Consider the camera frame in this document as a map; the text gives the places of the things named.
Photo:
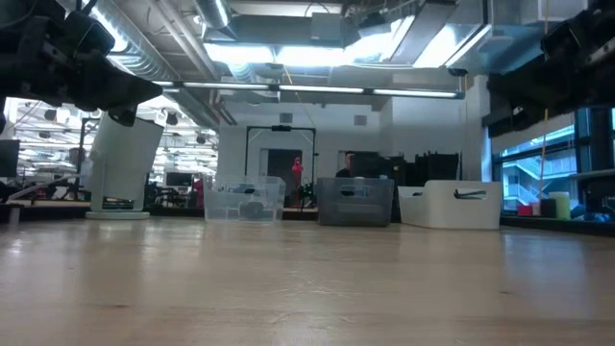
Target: storage bin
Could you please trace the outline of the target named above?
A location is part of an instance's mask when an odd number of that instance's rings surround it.
[[[388,226],[393,181],[388,179],[319,178],[318,223],[328,226]]]
[[[399,187],[402,222],[426,228],[497,230],[502,184],[428,181],[421,193]]]
[[[206,190],[206,220],[281,221],[286,184],[278,177],[218,177]]]

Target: clear plastic bin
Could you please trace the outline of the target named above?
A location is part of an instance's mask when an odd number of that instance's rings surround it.
[[[318,223],[329,226],[381,226],[391,223],[393,181],[319,178]]]
[[[205,191],[206,220],[281,221],[286,184],[278,177],[216,178]]]

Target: bin handle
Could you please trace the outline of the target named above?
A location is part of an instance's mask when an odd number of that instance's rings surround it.
[[[461,200],[485,200],[487,199],[487,191],[485,190],[477,190],[477,191],[472,191],[472,192],[459,193],[459,190],[455,189],[455,192],[453,193],[453,195],[456,199],[461,199]]]

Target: computer monitor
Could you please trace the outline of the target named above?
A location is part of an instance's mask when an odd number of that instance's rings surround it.
[[[18,161],[19,140],[0,140],[0,177],[16,177]]]
[[[351,177],[380,178],[391,177],[392,165],[389,159],[378,154],[357,153],[351,158]]]
[[[193,182],[192,173],[167,172],[164,180],[165,186],[191,187]]]

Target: yellow object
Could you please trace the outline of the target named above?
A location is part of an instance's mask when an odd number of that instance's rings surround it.
[[[570,194],[568,192],[551,192],[549,198],[555,199],[556,216],[559,219],[570,219]]]

